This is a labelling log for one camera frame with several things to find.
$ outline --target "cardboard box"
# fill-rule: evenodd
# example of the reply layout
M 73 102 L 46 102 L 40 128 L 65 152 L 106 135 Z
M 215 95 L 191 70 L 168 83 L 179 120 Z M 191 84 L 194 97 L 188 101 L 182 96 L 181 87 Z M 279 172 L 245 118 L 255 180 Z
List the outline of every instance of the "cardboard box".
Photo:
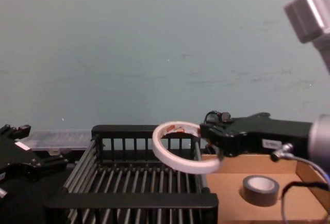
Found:
M 203 159 L 215 155 L 203 155 Z M 280 189 L 278 201 L 270 207 L 246 202 L 239 191 L 248 175 L 264 175 L 276 180 Z M 281 193 L 291 181 L 319 181 L 321 176 L 310 166 L 296 161 L 272 162 L 269 155 L 241 155 L 225 158 L 222 168 L 206 175 L 208 186 L 219 198 L 218 223 L 282 223 Z M 290 223 L 320 223 L 330 208 L 330 193 L 320 189 L 293 187 L 286 196 L 286 216 Z

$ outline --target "blue-green wall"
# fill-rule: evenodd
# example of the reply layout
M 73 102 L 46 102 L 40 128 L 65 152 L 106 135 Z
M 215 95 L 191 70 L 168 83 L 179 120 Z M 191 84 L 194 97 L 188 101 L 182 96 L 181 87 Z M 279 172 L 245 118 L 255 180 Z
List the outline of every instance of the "blue-green wall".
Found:
M 0 0 L 0 123 L 200 122 L 211 110 L 313 121 L 330 78 L 291 0 Z

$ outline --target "clear plastic container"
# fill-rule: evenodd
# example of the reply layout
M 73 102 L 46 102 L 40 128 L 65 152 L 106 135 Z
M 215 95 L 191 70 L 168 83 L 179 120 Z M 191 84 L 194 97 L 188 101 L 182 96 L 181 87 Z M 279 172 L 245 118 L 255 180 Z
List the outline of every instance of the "clear plastic container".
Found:
M 59 154 L 62 149 L 85 150 L 91 141 L 90 130 L 34 131 L 21 140 L 33 150 Z

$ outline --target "black wire rack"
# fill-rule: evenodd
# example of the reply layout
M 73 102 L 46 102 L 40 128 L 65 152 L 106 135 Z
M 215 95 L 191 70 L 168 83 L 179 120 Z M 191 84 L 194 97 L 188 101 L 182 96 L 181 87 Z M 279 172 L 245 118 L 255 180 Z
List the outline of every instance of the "black wire rack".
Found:
M 217 223 L 218 198 L 205 176 L 173 170 L 153 155 L 155 128 L 95 126 L 91 144 L 62 191 L 44 204 L 47 223 Z M 174 154 L 201 160 L 198 138 L 175 133 L 164 141 Z

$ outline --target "gray duct tape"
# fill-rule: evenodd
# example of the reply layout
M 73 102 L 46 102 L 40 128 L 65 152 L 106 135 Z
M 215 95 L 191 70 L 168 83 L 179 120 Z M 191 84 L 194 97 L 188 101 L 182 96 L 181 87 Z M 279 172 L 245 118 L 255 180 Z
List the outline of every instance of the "gray duct tape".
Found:
M 279 184 L 268 177 L 251 175 L 243 179 L 242 197 L 256 206 L 272 206 L 277 202 Z

